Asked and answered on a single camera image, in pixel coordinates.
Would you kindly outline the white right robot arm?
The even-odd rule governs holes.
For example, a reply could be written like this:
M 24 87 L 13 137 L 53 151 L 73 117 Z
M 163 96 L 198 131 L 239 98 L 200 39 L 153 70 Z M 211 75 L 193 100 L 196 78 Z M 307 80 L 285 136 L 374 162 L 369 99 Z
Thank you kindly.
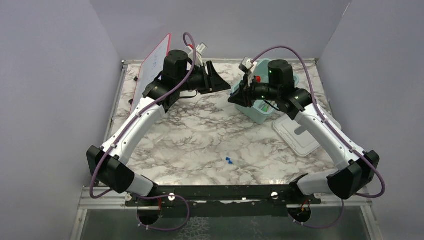
M 239 68 L 244 72 L 243 80 L 228 102 L 245 108 L 251 108 L 258 100 L 275 102 L 280 112 L 314 137 L 336 167 L 327 173 L 306 174 L 292 181 L 288 190 L 292 202 L 300 204 L 313 194 L 334 194 L 347 200 L 373 180 L 379 155 L 353 143 L 324 114 L 311 92 L 295 86 L 293 67 L 286 60 L 268 63 L 268 82 L 257 80 L 250 58 L 243 59 Z

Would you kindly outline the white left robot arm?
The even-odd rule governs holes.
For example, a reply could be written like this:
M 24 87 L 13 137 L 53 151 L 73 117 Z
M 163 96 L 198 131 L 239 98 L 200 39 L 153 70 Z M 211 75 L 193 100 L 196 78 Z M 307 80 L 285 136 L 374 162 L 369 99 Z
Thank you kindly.
M 149 129 L 180 99 L 180 93 L 195 91 L 201 95 L 231 89 L 211 61 L 196 66 L 182 50 L 171 50 L 163 69 L 146 86 L 142 98 L 121 128 L 101 147 L 92 145 L 86 152 L 92 182 L 100 181 L 117 193 L 138 195 L 144 205 L 157 200 L 156 183 L 136 174 L 127 163 Z

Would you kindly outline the red yellow green stick bundle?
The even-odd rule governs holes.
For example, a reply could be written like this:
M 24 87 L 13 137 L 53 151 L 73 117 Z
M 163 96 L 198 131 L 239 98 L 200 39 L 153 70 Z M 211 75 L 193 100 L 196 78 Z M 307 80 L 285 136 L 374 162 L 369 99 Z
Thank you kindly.
M 266 104 L 266 103 L 264 103 L 263 105 L 262 105 L 262 108 L 261 108 L 261 110 L 263 111 L 263 112 L 268 112 L 268 110 L 269 110 L 269 105 L 268 104 Z

